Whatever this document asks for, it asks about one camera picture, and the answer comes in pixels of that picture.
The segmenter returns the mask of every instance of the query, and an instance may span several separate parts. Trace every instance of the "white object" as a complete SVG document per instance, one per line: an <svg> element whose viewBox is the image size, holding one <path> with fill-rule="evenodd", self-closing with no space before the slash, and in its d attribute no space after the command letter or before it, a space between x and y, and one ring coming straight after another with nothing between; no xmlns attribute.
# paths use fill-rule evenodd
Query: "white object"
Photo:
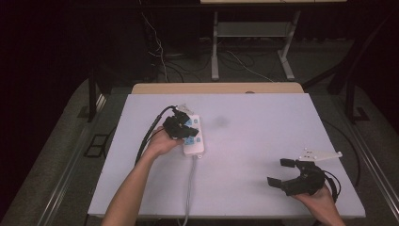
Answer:
<svg viewBox="0 0 399 226"><path fill-rule="evenodd" d="M331 158L339 158L342 156L343 154L341 152L333 153L333 152L322 152L322 151L305 149L302 152L302 155L300 155L298 159L299 161L316 162Z"/></svg>
<svg viewBox="0 0 399 226"><path fill-rule="evenodd" d="M103 216L132 170L141 140L168 105L187 103L200 115L206 154L192 182L191 218L311 218L308 209L267 185L267 177L289 180L297 169L279 160L303 147L335 153L307 93L132 94L126 99L88 213ZM317 164L339 178L337 208L343 218L363 218L364 208L338 158ZM141 203L140 218L184 218L192 159L183 146L159 156Z"/></svg>
<svg viewBox="0 0 399 226"><path fill-rule="evenodd" d="M184 112L185 114L187 114L187 115L194 115L194 112L192 112L190 109L188 109L188 107L187 107L187 105L186 104L182 104L182 105L178 105L177 107L176 107L176 109L178 109L179 111L182 111L182 112Z"/></svg>
<svg viewBox="0 0 399 226"><path fill-rule="evenodd" d="M192 115L189 117L190 120L186 122L185 125L194 129L198 129L199 132L195 137L188 137L184 139L183 152L187 157L196 155L198 158L202 158L205 149L203 146L202 130L200 128L200 116Z"/></svg>

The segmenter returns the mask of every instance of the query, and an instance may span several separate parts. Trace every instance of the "black cable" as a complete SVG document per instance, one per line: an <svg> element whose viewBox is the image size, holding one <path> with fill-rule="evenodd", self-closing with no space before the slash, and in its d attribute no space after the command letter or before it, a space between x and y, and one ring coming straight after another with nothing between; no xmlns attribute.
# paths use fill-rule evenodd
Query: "black cable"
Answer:
<svg viewBox="0 0 399 226"><path fill-rule="evenodd" d="M169 64L173 64L174 66L176 66L176 67L182 69L183 71L186 71L186 72L189 72L189 73L197 73L197 72L200 72L200 71L205 70L210 61L211 61L211 57L209 56L209 57L207 57L207 60L206 60L204 66L202 66L202 67L200 67L200 68L198 68L198 69L191 69L191 70L188 70L188 69L186 69L186 68L180 66L180 65L177 64L177 63L173 63L173 62L170 62L170 61L168 61L168 63L169 63Z"/></svg>
<svg viewBox="0 0 399 226"><path fill-rule="evenodd" d="M151 125L149 131L147 132L146 136L144 136L143 141L141 141L141 145L140 145L140 148L138 149L138 153L137 153L135 165L137 164L138 160L140 160L141 155L142 155L143 152L144 152L144 148L146 147L147 142L148 142L148 140L149 140L149 137L150 137L150 135L151 135L153 129L155 128L156 124L158 124L158 122L161 120L162 115L164 115L164 113L165 113L167 110L169 110L169 109L175 109L175 108L176 108L176 106L170 105L170 106L168 106L167 108L165 108L165 109L156 117L155 121L152 123L152 125Z"/></svg>
<svg viewBox="0 0 399 226"><path fill-rule="evenodd" d="M360 182L361 165L360 165L359 154L356 151L355 145L352 143L352 141L349 139L349 137L342 130L340 130L338 127L336 127L335 125L331 124L330 122L328 122L326 120L321 119L321 121L325 122L326 124L328 124L332 128L336 129L341 135L343 135L343 137L349 142L350 146L352 147L352 150L353 150L353 152L355 154L356 161L357 161L357 164L358 164L358 175L356 177L356 182L355 182L355 186L358 186L359 182Z"/></svg>

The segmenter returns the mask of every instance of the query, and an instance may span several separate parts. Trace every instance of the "cable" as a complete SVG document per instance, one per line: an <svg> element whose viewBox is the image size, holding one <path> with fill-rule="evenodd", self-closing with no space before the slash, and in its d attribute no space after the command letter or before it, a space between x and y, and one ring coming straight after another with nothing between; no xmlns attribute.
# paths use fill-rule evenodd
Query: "cable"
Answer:
<svg viewBox="0 0 399 226"><path fill-rule="evenodd" d="M164 66L165 79L168 82L168 73L167 73L167 67L165 66L165 61L164 61L164 48L162 48L162 42L161 42L161 40L158 39L158 35L156 33L155 28L153 28L153 26L150 24L149 20L147 19L147 17L144 15L143 12L141 12L141 16L143 17L143 19L147 23L147 25L153 30L153 34L155 36L155 41L159 47L158 49L161 50L160 58L161 58L162 65Z"/></svg>
<svg viewBox="0 0 399 226"><path fill-rule="evenodd" d="M321 119L321 121L326 123L326 124L328 124L332 128L336 129L341 135L343 135L343 137L349 142L350 146L352 147L352 150L353 150L353 152L355 154L356 161L357 161L357 164L358 164L358 175L357 175L356 181L355 181L355 186L358 186L359 182L360 182L361 165L360 165L359 154L356 151L355 145L352 143L352 141L349 139L349 137L342 130L340 130L338 127L336 127L335 125L331 124L330 122L328 122L326 120Z"/></svg>
<svg viewBox="0 0 399 226"><path fill-rule="evenodd" d="M190 212L191 184L193 182L193 175L194 175L196 165L197 165L197 156L193 155L193 164L192 164L191 171L190 171L190 177L188 179L187 198L185 200L185 219L184 219L183 226L185 226L187 224L188 214Z"/></svg>
<svg viewBox="0 0 399 226"><path fill-rule="evenodd" d="M232 52L230 52L230 51L226 51L226 52L232 54L232 55L238 60L238 62L240 62L241 65L243 65L243 67L244 67L245 69L247 69L250 73L257 74L257 75L259 75L260 77L263 77L263 78L269 80L270 82L273 82L273 83L274 83L274 81L271 80L270 78L268 78L268 77L266 77L266 76L263 76L263 75L261 75L261 74L259 74L259 73L256 73L256 72L252 71L251 69L247 68L247 66L245 66L245 65L243 64L243 62L241 62L241 60L240 60L234 53L232 53Z"/></svg>
<svg viewBox="0 0 399 226"><path fill-rule="evenodd" d="M175 108L176 108L176 106L170 105L170 106L168 106L167 108L165 108L165 109L156 117L156 119L155 119L154 122L152 123L152 125L151 125L149 131L147 132L146 136L144 136L143 141L141 141L141 145L140 145L140 148L138 149L138 153L137 153L135 165L137 164L138 160L140 160L141 155L142 155L143 152L144 152L144 148L146 147L147 142L148 142L148 140L149 140L149 137L150 137L150 135L151 135L153 129L155 128L156 124L161 120L162 115L164 115L164 113L165 113L167 110L169 110L169 109L175 109Z"/></svg>

